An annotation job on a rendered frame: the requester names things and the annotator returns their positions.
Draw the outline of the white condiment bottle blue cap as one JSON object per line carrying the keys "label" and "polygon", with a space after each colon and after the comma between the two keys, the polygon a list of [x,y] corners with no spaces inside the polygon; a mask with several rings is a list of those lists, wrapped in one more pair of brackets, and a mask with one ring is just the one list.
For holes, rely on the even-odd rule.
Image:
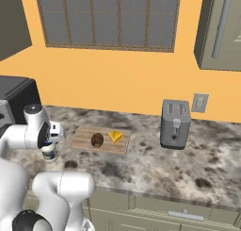
{"label": "white condiment bottle blue cap", "polygon": [[51,162],[56,160],[56,145],[48,142],[41,148],[41,152],[45,161]]}

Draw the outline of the grey drawer front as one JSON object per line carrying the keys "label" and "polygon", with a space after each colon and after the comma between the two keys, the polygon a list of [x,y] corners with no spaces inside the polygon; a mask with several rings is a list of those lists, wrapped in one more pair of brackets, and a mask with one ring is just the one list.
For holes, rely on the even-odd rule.
{"label": "grey drawer front", "polygon": [[135,197],[134,207],[158,213],[182,212],[185,210],[188,214],[202,216],[206,221],[241,227],[241,209],[236,211],[228,207],[213,206],[196,201],[162,200],[149,197]]}

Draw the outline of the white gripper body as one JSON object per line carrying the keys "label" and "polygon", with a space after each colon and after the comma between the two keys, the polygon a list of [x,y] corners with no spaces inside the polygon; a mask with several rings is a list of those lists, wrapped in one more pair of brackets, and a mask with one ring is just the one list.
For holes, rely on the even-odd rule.
{"label": "white gripper body", "polygon": [[57,142],[63,142],[66,139],[64,133],[51,133],[50,137],[48,138],[49,142],[57,143]]}

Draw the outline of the grey toaster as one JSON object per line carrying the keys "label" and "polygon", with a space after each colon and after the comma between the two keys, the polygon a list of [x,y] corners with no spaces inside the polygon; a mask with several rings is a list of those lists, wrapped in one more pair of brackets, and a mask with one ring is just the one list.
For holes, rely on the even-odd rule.
{"label": "grey toaster", "polygon": [[183,150],[191,124],[189,103],[165,99],[162,105],[160,144],[164,148]]}

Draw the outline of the grey base cupboard run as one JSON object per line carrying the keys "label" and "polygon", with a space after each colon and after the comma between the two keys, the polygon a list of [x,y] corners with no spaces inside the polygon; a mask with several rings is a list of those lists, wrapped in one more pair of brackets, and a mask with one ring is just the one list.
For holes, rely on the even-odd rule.
{"label": "grey base cupboard run", "polygon": [[241,231],[241,227],[231,224],[192,221],[171,217],[166,212],[137,209],[134,207],[135,197],[196,201],[236,211],[241,209],[241,190],[233,188],[177,190],[162,185],[157,190],[133,191],[99,187],[83,202],[84,214],[96,231]]}

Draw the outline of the brown potato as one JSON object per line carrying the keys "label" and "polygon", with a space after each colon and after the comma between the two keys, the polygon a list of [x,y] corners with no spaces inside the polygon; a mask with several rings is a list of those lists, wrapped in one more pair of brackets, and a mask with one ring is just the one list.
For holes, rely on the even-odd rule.
{"label": "brown potato", "polygon": [[91,138],[91,144],[95,148],[99,148],[104,143],[104,136],[101,133],[95,133]]}

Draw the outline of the wood framed window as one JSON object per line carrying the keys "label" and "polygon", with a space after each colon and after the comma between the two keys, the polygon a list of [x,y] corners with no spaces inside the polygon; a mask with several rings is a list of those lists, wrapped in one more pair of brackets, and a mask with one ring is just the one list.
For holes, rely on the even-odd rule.
{"label": "wood framed window", "polygon": [[180,0],[37,0],[48,47],[174,51]]}

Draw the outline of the wooden cutting board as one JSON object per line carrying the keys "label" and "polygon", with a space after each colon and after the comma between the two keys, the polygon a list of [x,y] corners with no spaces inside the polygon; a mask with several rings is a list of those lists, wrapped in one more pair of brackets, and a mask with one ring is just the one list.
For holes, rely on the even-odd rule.
{"label": "wooden cutting board", "polygon": [[[108,136],[108,133],[111,130],[119,131],[123,135],[122,139],[116,144],[113,144],[111,139]],[[104,136],[104,143],[99,148],[95,148],[91,144],[91,138],[95,133],[101,133]],[[72,149],[76,149],[80,151],[91,151],[91,152],[99,152],[99,153],[124,155],[128,149],[130,136],[131,136],[131,133],[124,129],[82,126],[82,127],[79,127],[75,132],[75,134],[73,135],[70,147]]]}

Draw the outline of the yellow cheese wedge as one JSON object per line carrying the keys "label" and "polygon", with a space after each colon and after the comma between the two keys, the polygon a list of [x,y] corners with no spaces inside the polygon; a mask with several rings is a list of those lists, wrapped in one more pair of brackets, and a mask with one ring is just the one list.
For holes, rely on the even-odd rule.
{"label": "yellow cheese wedge", "polygon": [[110,131],[108,133],[108,136],[111,139],[113,144],[118,143],[123,137],[122,133],[119,131]]}

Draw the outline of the grey wall socket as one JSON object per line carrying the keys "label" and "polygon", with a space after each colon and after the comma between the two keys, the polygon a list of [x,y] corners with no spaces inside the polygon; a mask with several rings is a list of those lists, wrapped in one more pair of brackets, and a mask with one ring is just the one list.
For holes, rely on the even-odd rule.
{"label": "grey wall socket", "polygon": [[204,113],[207,105],[209,94],[208,93],[194,93],[192,102],[192,112]]}

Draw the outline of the black microwave oven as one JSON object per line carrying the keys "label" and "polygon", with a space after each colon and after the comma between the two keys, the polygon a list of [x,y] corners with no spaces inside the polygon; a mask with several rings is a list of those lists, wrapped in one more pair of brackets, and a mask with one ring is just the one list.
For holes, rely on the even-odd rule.
{"label": "black microwave oven", "polygon": [[0,75],[0,127],[4,124],[26,124],[24,107],[40,104],[33,78]]}

